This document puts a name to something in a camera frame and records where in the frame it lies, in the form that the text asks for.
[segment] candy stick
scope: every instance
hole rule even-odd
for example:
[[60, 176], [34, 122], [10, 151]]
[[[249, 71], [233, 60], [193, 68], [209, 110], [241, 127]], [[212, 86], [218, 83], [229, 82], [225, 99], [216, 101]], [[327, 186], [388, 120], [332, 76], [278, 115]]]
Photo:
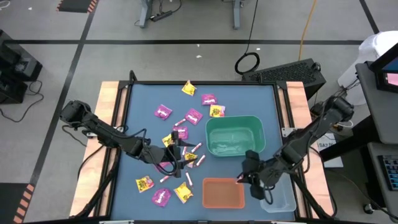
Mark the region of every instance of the candy stick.
[[177, 127], [178, 125], [184, 123], [185, 121], [186, 121], [186, 119], [184, 118], [184, 119], [182, 119], [181, 121], [175, 123], [174, 126]]
[[203, 155], [203, 156], [201, 156], [201, 158], [199, 159], [199, 161], [197, 162], [197, 166], [199, 166], [202, 162], [203, 162], [203, 160], [205, 159], [205, 155]]
[[189, 186], [193, 187], [193, 183], [192, 183], [191, 177], [189, 177], [189, 173], [185, 172], [185, 175], [187, 176], [187, 179], [189, 181]]
[[195, 146], [191, 152], [195, 152], [199, 147], [201, 146], [201, 143], [199, 143], [197, 146]]
[[167, 180], [170, 176], [165, 176], [160, 180], [160, 183], [163, 183], [165, 180]]

